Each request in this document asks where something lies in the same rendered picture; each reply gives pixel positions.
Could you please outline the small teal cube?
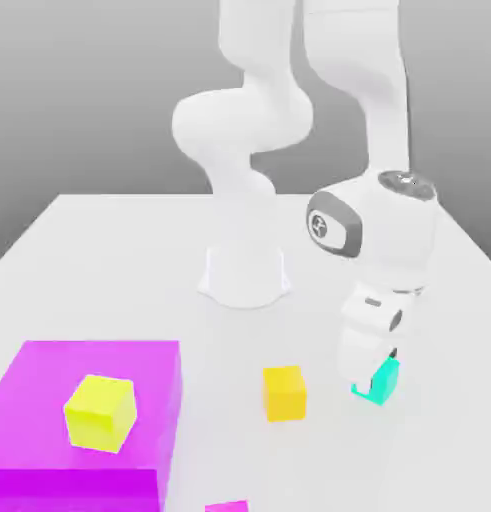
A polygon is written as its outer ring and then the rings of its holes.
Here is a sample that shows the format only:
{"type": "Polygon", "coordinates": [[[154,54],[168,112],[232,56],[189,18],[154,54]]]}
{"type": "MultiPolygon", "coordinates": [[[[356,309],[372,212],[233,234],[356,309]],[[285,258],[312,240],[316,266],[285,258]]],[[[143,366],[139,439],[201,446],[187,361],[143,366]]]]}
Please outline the small teal cube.
{"type": "Polygon", "coordinates": [[[351,392],[374,404],[383,405],[397,386],[399,366],[395,357],[388,357],[373,375],[368,393],[359,392],[356,385],[351,386],[351,392]]]}

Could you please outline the small lime yellow cube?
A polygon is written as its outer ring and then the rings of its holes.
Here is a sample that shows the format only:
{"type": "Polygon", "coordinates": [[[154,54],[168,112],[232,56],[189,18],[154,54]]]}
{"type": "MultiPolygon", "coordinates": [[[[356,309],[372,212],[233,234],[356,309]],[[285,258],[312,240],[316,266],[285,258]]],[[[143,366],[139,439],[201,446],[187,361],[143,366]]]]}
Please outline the small lime yellow cube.
{"type": "Polygon", "coordinates": [[[137,420],[134,383],[88,374],[63,412],[72,446],[117,454],[137,420]]]}

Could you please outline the large magenta box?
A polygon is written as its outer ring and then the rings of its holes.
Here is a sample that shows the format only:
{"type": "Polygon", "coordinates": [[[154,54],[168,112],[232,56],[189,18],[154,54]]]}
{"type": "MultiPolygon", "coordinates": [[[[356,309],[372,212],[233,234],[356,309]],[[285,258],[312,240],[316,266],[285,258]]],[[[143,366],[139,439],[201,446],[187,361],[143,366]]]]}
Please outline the large magenta box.
{"type": "Polygon", "coordinates": [[[176,341],[26,341],[0,380],[0,512],[164,512],[182,397],[176,341]],[[129,379],[117,454],[74,447],[64,404],[88,375],[129,379]]]}

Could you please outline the small orange-yellow cube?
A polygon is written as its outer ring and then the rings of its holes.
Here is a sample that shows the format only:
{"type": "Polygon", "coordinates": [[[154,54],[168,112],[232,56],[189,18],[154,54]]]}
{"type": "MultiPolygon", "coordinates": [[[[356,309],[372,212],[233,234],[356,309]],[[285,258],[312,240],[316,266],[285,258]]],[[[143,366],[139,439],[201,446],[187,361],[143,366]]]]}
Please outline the small orange-yellow cube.
{"type": "Polygon", "coordinates": [[[299,366],[263,369],[263,402],[269,422],[302,420],[307,389],[299,366]]]}

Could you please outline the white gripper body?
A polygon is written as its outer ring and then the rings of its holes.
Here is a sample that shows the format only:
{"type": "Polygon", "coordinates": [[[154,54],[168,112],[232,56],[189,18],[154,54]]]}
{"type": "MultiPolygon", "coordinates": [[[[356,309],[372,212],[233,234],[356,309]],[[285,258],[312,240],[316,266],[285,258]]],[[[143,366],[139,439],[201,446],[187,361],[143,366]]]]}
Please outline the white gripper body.
{"type": "Polygon", "coordinates": [[[386,337],[344,327],[338,343],[338,371],[350,383],[370,381],[394,349],[386,337]]]}

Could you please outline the small magenta cube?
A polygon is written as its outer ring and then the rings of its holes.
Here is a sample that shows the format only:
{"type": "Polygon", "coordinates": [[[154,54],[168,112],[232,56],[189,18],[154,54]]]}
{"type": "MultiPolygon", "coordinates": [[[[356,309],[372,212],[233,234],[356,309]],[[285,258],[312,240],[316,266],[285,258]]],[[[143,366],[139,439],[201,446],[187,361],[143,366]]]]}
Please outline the small magenta cube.
{"type": "Polygon", "coordinates": [[[206,505],[204,512],[249,512],[249,507],[246,500],[237,500],[206,505]]]}

